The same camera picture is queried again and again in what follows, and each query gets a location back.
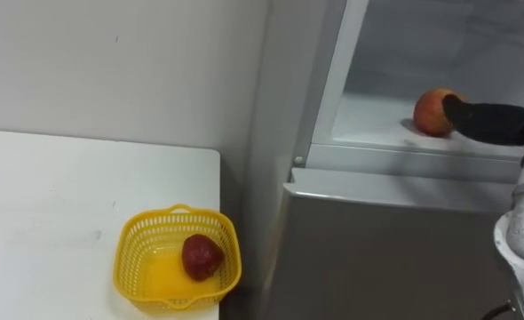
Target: red fruit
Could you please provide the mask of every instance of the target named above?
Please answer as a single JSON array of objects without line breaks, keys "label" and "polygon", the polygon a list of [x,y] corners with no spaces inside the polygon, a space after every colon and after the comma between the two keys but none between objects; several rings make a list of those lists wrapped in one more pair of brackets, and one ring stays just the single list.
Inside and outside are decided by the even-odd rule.
[{"label": "red fruit", "polygon": [[450,89],[437,88],[424,93],[414,107],[414,126],[431,137],[444,137],[449,135],[454,127],[446,118],[443,111],[443,98],[454,94],[465,101],[465,97]]},{"label": "red fruit", "polygon": [[209,237],[192,235],[183,243],[183,268],[196,281],[213,276],[225,258],[220,247]]}]

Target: peach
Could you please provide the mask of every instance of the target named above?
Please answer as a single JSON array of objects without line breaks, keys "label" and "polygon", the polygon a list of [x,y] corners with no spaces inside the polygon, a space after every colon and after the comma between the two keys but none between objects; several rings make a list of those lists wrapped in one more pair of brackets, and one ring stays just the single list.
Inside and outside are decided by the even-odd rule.
[{"label": "peach", "polygon": [[431,137],[445,137],[449,135],[454,127],[446,118],[443,111],[443,98],[448,94],[454,94],[465,101],[465,97],[450,89],[435,88],[424,93],[416,102],[414,107],[414,126]]}]

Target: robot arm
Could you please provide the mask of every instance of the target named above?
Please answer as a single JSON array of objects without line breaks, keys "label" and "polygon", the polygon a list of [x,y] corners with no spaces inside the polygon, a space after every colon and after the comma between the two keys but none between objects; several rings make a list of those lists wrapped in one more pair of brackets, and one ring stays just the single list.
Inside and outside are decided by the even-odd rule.
[{"label": "robot arm", "polygon": [[[524,146],[524,108],[465,103],[452,95],[443,102],[446,117],[467,138],[497,145]],[[512,210],[496,223],[494,238],[512,283],[512,307],[518,318],[524,319],[524,157],[521,164],[522,171],[512,194]]]}]

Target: cable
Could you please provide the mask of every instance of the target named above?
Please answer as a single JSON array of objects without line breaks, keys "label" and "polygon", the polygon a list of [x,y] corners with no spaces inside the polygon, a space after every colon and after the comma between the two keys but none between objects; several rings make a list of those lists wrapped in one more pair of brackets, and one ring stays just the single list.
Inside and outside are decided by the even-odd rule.
[{"label": "cable", "polygon": [[496,316],[499,316],[507,311],[512,311],[511,303],[506,302],[503,305],[500,305],[499,307],[492,308],[488,313],[483,316],[481,320],[492,320]]}]

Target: yellow basket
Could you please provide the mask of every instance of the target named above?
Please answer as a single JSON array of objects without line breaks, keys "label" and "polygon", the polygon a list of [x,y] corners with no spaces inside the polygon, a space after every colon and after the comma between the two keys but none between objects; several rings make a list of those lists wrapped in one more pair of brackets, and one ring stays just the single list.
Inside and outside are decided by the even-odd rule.
[{"label": "yellow basket", "polygon": [[[194,234],[208,236],[225,253],[215,275],[203,282],[192,280],[181,260],[183,242]],[[216,304],[236,286],[241,273],[233,223],[222,213],[177,204],[126,222],[113,277],[116,289],[136,307],[161,312]]]}]

